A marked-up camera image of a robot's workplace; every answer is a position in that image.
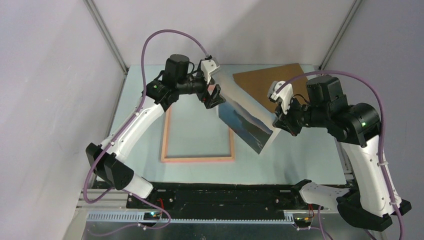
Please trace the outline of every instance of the cable clip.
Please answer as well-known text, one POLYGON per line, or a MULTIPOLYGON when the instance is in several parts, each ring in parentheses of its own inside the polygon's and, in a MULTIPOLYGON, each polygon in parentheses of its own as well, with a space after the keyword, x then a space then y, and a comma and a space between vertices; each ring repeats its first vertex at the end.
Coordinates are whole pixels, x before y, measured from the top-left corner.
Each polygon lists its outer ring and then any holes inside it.
POLYGON ((377 162, 377 166, 381 167, 381 166, 387 166, 389 165, 389 163, 387 161, 384 161, 383 163, 379 163, 377 162))

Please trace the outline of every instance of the wooden frame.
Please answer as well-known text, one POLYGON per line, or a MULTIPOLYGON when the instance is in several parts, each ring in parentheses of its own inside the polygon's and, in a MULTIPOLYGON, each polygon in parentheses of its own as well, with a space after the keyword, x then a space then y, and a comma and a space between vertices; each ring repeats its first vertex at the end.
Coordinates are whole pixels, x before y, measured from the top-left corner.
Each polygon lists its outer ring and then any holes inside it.
POLYGON ((232 162, 236 159, 236 151, 234 149, 234 132, 228 128, 229 136, 229 151, 230 155, 227 156, 192 156, 192 157, 168 157, 168 140, 171 125, 171 112, 170 107, 165 112, 165 123, 163 127, 162 149, 160 153, 160 161, 162 163, 204 163, 204 162, 232 162))

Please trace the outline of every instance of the brown board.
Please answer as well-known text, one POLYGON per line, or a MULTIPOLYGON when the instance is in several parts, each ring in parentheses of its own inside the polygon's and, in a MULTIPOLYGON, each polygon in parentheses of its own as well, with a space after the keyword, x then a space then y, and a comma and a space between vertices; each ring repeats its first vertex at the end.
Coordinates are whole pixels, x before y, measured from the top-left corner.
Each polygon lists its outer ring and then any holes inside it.
MULTIPOLYGON (((248 93, 252 98, 258 101, 264 108, 274 113, 276 104, 268 100, 268 90, 274 81, 288 81, 293 77, 302 75, 304 72, 298 63, 284 66, 276 66, 254 71, 246 71, 233 74, 235 83, 248 93)), ((301 94, 309 100, 306 89, 308 79, 303 77, 292 83, 293 93, 301 94)), ((306 102, 298 97, 300 104, 306 102)))

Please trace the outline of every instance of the white table surface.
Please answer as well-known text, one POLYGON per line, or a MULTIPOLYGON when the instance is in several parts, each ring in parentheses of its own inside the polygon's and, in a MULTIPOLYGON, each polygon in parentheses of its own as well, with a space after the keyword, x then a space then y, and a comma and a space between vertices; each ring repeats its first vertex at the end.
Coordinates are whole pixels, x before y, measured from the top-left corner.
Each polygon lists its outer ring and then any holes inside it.
MULTIPOLYGON (((231 77, 234 73, 270 67, 275 65, 221 66, 231 77)), ((145 69, 147 82, 150 82, 164 66, 150 65, 145 69)), ((303 65, 302 69, 304 72, 314 70, 310 65, 303 65)), ((134 109, 142 90, 141 67, 132 65, 119 100, 112 131, 134 109)), ((225 140, 212 133, 222 133, 227 127, 213 110, 205 110, 195 95, 183 96, 172 106, 180 109, 172 112, 174 119, 182 119, 181 116, 184 115, 187 120, 186 123, 178 125, 177 131, 171 131, 170 150, 175 149, 176 152, 187 152, 190 155, 210 154, 211 149, 216 148, 216 151, 221 151, 219 154, 222 154, 222 149, 228 145, 228 137, 225 140), (199 129, 202 128, 207 129, 206 133, 200 133, 199 129)), ((346 183, 335 140, 324 128, 303 128, 297 137, 281 131, 272 145, 260 156, 234 134, 234 162, 161 163, 164 116, 147 129, 125 162, 148 181, 250 185, 296 184, 303 179, 310 179, 318 184, 346 183)))

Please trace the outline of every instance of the wall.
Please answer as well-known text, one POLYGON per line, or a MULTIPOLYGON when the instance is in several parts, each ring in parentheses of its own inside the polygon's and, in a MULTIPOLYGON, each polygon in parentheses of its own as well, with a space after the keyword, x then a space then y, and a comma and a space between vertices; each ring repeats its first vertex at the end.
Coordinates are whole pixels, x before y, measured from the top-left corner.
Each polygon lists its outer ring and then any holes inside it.
MULTIPOLYGON (((400 196, 411 201, 405 215, 405 239, 424 239, 419 219, 422 201, 424 148, 424 1, 365 1, 342 39, 328 69, 345 70, 367 78, 381 94, 387 134, 385 155, 400 196)), ((377 101, 363 85, 342 81, 351 104, 377 101)), ((387 230, 398 239, 399 224, 387 230)))
MULTIPOLYGON (((146 38, 176 29, 197 38, 221 64, 314 64, 326 54, 353 0, 97 0, 125 62, 140 64, 146 38)), ((183 36, 149 43, 146 64, 173 53, 194 62, 200 49, 183 36)))
POLYGON ((123 79, 84 2, 0 3, 0 239, 61 239, 123 79))

